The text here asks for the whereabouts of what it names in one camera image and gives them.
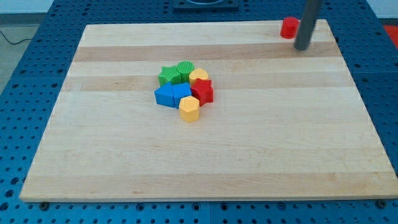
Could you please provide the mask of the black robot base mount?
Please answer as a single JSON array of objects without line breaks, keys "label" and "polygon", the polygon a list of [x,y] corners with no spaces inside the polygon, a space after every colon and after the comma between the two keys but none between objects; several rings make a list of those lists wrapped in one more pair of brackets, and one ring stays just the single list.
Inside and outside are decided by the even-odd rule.
[{"label": "black robot base mount", "polygon": [[171,0],[174,11],[195,11],[195,10],[237,10],[240,0]]}]

